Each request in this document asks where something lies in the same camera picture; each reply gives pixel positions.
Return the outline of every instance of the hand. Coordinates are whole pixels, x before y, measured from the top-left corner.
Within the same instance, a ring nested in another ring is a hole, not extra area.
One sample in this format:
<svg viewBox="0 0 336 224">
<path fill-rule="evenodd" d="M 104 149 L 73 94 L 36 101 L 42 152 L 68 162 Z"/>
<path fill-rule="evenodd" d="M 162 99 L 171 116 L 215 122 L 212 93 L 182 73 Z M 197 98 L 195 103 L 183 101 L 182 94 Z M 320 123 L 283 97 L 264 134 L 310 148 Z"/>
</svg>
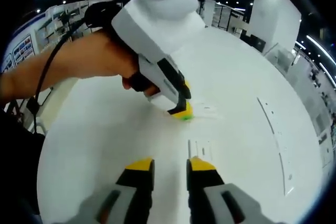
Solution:
<svg viewBox="0 0 336 224">
<path fill-rule="evenodd" d="M 68 43 L 61 50 L 72 77 L 84 79 L 119 74 L 130 78 L 138 70 L 138 64 L 133 57 L 111 41 L 103 31 Z"/>
</svg>

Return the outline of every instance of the white wall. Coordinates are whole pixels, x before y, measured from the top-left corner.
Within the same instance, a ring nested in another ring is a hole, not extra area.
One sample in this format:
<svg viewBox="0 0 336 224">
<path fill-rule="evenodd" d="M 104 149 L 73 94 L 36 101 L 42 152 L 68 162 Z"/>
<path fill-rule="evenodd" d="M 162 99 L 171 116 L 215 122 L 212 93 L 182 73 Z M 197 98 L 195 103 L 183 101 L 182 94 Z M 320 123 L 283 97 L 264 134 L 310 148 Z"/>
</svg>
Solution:
<svg viewBox="0 0 336 224">
<path fill-rule="evenodd" d="M 34 49 L 34 53 L 38 54 L 39 49 L 36 41 L 36 36 L 35 36 L 35 30 L 40 28 L 41 25 L 46 21 L 46 18 L 41 18 L 38 21 L 32 23 L 30 26 L 22 30 L 19 34 L 17 34 L 12 41 L 8 44 L 7 49 L 5 51 L 4 57 L 7 57 L 8 54 L 13 55 L 13 50 L 14 48 L 22 41 L 24 40 L 28 35 L 31 37 L 31 43 Z"/>
<path fill-rule="evenodd" d="M 202 18 L 207 26 L 212 25 L 212 20 L 214 18 L 216 1 L 205 0 L 203 5 Z"/>
<path fill-rule="evenodd" d="M 232 27 L 235 27 L 237 29 L 248 30 L 248 26 L 249 26 L 249 24 L 243 21 L 242 16 L 240 16 L 239 18 L 236 18 L 236 17 L 232 16 L 230 18 L 228 31 L 230 31 L 231 30 L 230 28 L 232 28 Z"/>
<path fill-rule="evenodd" d="M 278 42 L 291 52 L 299 35 L 300 19 L 301 13 L 290 0 L 280 0 L 272 44 Z"/>
<path fill-rule="evenodd" d="M 301 14 L 290 0 L 255 0 L 247 35 L 266 42 L 264 52 L 279 43 L 289 52 L 294 48 Z"/>
</svg>

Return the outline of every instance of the ceiling light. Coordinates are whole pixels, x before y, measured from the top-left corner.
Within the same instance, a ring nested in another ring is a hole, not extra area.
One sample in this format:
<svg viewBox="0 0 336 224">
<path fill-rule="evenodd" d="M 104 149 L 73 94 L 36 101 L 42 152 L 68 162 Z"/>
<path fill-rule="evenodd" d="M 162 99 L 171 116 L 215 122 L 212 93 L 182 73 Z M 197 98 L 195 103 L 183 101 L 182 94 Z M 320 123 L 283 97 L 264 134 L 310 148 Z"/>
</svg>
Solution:
<svg viewBox="0 0 336 224">
<path fill-rule="evenodd" d="M 304 47 L 304 45 L 302 45 L 301 43 L 298 43 L 297 41 L 295 41 L 295 44 L 299 45 L 300 47 L 302 47 L 304 50 L 306 50 L 306 48 Z"/>
<path fill-rule="evenodd" d="M 334 63 L 334 65 L 336 65 L 336 62 L 334 60 L 334 58 L 331 57 L 331 55 L 320 45 L 318 44 L 312 37 L 310 37 L 309 35 L 307 35 L 307 38 L 313 42 L 331 61 L 332 63 Z"/>
<path fill-rule="evenodd" d="M 323 69 L 323 71 L 325 72 L 325 74 L 329 77 L 331 83 L 332 83 L 332 84 L 334 85 L 334 87 L 336 88 L 336 83 L 335 83 L 334 79 L 332 78 L 331 74 L 327 71 L 326 67 L 325 67 L 322 63 L 320 63 L 320 66 L 321 66 L 321 68 Z"/>
</svg>

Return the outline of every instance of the white tabletop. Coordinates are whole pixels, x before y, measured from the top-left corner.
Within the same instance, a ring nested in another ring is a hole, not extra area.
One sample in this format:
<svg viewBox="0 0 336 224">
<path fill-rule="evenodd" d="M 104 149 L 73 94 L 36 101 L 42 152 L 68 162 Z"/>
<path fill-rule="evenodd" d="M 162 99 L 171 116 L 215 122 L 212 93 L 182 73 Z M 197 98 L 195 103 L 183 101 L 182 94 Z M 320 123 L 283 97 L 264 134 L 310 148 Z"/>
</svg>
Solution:
<svg viewBox="0 0 336 224">
<path fill-rule="evenodd" d="M 216 108 L 218 116 L 181 122 L 142 94 L 123 90 L 119 77 L 78 81 L 40 158 L 37 189 L 45 224 L 81 215 L 88 197 L 115 183 L 127 164 L 147 156 L 155 159 L 148 223 L 188 223 L 188 140 L 210 141 L 213 164 L 224 182 L 258 200 L 272 220 L 293 223 L 308 211 L 321 185 L 318 141 L 303 104 L 278 70 L 216 28 L 206 28 L 174 59 L 191 84 L 193 100 Z M 286 131 L 295 178 L 287 196 L 279 151 L 257 98 L 269 102 Z M 86 214 L 93 218 L 95 213 Z"/>
</svg>

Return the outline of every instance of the black cable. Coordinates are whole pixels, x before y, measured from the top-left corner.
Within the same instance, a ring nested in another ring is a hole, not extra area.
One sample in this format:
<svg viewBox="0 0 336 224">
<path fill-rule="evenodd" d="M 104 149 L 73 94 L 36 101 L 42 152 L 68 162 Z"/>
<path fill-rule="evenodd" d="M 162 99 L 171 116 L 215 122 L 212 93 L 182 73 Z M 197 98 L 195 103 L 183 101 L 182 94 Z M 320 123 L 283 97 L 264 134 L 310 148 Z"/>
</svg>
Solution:
<svg viewBox="0 0 336 224">
<path fill-rule="evenodd" d="M 36 94 L 35 94 L 35 101 L 37 102 L 38 101 L 38 96 L 40 94 L 40 91 L 41 91 L 41 88 L 42 88 L 42 84 L 43 84 L 43 81 L 47 75 L 47 72 L 49 70 L 49 67 L 54 59 L 54 57 L 56 56 L 57 52 L 61 49 L 61 47 L 63 46 L 63 44 L 71 37 L 71 35 L 81 26 L 85 23 L 85 19 L 81 19 L 79 20 L 78 22 L 74 23 L 69 31 L 63 35 L 62 39 L 60 40 L 60 42 L 56 45 L 56 47 L 53 49 L 53 51 L 51 52 L 44 68 L 43 68 L 43 71 L 42 71 L 42 74 L 41 74 L 41 77 L 38 81 L 38 85 L 37 85 L 37 89 L 36 89 Z M 36 125 L 36 113 L 33 114 L 34 116 L 34 131 L 35 133 L 37 133 L 37 125 Z"/>
</svg>

